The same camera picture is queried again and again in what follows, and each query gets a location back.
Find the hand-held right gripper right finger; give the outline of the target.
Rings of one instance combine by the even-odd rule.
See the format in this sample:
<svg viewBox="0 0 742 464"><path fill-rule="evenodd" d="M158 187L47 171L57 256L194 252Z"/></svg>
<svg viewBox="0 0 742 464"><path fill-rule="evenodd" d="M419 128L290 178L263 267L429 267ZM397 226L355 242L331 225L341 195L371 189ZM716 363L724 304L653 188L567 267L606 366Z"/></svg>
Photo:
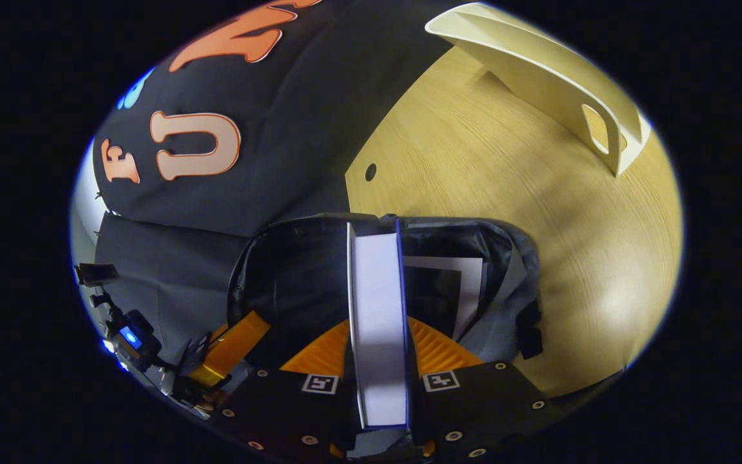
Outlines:
<svg viewBox="0 0 742 464"><path fill-rule="evenodd" d="M565 417L510 362L485 362L439 330L408 319L409 428L422 461L495 461Z"/></svg>

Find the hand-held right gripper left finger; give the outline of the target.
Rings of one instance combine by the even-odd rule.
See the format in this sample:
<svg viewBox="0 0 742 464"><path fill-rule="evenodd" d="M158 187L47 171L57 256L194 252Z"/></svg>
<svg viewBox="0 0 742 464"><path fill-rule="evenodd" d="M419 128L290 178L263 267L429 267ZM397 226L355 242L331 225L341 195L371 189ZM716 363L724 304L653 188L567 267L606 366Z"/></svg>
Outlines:
<svg viewBox="0 0 742 464"><path fill-rule="evenodd" d="M342 321L282 367L250 373L221 404L218 434L266 460L345 460L358 434L347 347Z"/></svg>

